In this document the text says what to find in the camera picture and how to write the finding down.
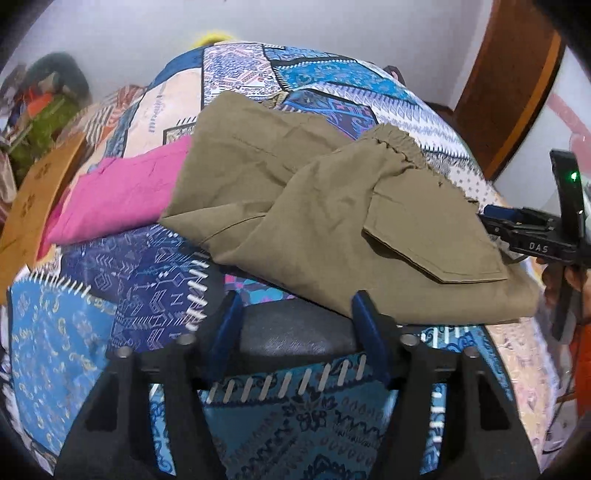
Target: yellow object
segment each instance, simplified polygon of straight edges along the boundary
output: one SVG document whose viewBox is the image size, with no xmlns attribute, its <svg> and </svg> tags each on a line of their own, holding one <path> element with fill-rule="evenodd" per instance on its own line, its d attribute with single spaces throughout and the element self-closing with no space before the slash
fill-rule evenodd
<svg viewBox="0 0 591 480">
<path fill-rule="evenodd" d="M 234 37 L 228 33 L 224 32 L 208 32 L 204 36 L 202 36 L 199 40 L 197 40 L 193 45 L 192 48 L 199 48 L 204 47 L 205 45 L 213 45 L 214 43 L 218 43 L 221 41 L 232 40 Z"/>
</svg>

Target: human hand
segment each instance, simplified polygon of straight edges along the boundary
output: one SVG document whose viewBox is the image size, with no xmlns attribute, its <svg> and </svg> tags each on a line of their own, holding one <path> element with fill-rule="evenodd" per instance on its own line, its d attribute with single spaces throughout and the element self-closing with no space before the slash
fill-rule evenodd
<svg viewBox="0 0 591 480">
<path fill-rule="evenodd" d="M 581 274 L 573 267 L 563 269 L 563 265 L 557 262 L 548 263 L 543 258 L 537 258 L 536 262 L 541 265 L 547 265 L 542 273 L 542 282 L 546 286 L 544 297 L 546 305 L 550 308 L 555 308 L 558 303 L 558 295 L 560 294 L 560 284 L 562 283 L 562 275 L 564 270 L 564 277 L 573 289 L 576 291 L 582 290 L 584 312 L 583 318 L 591 318 L 591 277 L 585 272 L 585 281 L 581 285 Z"/>
</svg>

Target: brown cardboard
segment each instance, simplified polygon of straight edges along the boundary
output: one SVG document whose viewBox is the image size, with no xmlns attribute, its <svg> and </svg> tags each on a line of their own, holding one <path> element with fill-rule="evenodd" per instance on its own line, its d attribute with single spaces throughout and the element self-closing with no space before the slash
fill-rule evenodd
<svg viewBox="0 0 591 480">
<path fill-rule="evenodd" d="M 27 173 L 0 237 L 0 304 L 19 270 L 34 266 L 45 222 L 74 176 L 85 143 L 83 132 L 72 136 Z"/>
</svg>

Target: metal bolt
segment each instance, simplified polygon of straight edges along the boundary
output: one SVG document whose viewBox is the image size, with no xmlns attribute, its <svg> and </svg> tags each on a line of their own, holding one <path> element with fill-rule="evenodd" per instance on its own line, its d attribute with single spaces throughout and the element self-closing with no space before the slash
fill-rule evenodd
<svg viewBox="0 0 591 480">
<path fill-rule="evenodd" d="M 132 349 L 129 345 L 120 346 L 117 349 L 117 356 L 119 358 L 129 358 L 132 353 L 134 353 L 134 349 Z"/>
<path fill-rule="evenodd" d="M 183 333 L 177 338 L 179 345 L 191 345 L 197 338 L 194 333 Z"/>
<path fill-rule="evenodd" d="M 464 355 L 466 355 L 468 358 L 478 358 L 480 356 L 480 352 L 475 346 L 467 346 L 464 348 Z"/>
<path fill-rule="evenodd" d="M 400 342 L 406 346 L 415 346 L 418 345 L 418 337 L 410 333 L 404 333 L 400 336 Z"/>
</svg>

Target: cable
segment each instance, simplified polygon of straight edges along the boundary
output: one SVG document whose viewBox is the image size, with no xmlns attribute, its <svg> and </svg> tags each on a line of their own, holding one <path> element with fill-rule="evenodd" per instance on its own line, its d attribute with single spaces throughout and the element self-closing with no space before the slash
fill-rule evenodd
<svg viewBox="0 0 591 480">
<path fill-rule="evenodd" d="M 587 281 L 587 271 L 584 268 L 580 269 L 580 285 L 581 285 L 581 295 L 580 295 L 580 315 L 581 315 L 581 321 L 583 320 L 583 315 L 584 315 L 584 300 L 583 300 L 583 290 L 584 290 L 584 285 L 585 282 Z M 570 378 L 569 378 L 569 382 L 566 385 L 566 389 L 564 391 L 564 395 L 568 395 L 569 391 L 570 391 L 570 387 L 573 383 L 573 379 L 574 379 L 574 373 L 576 372 L 577 369 L 577 364 L 579 363 L 579 353 L 581 351 L 581 327 L 580 325 L 576 326 L 576 330 L 575 330 L 575 334 L 578 332 L 578 336 L 579 336 L 579 341 L 577 343 L 577 351 L 574 353 L 574 357 L 573 357 L 573 365 L 570 369 Z M 544 441 L 546 438 L 548 438 L 548 434 L 550 433 L 550 430 L 552 429 L 552 427 L 554 426 L 556 420 L 558 419 L 558 416 L 560 415 L 560 412 L 562 411 L 562 406 L 566 403 L 566 400 L 562 400 L 560 402 L 560 404 L 558 405 L 558 408 L 556 409 L 556 412 L 554 413 L 554 416 L 552 417 L 552 421 L 550 422 L 550 425 L 548 426 L 548 429 L 546 430 L 546 434 L 544 435 Z M 542 455 L 549 455 L 551 453 L 555 453 L 558 452 L 565 444 L 565 442 L 563 442 L 562 445 L 560 445 L 559 447 L 556 447 L 555 449 L 552 450 L 542 450 Z"/>
</svg>

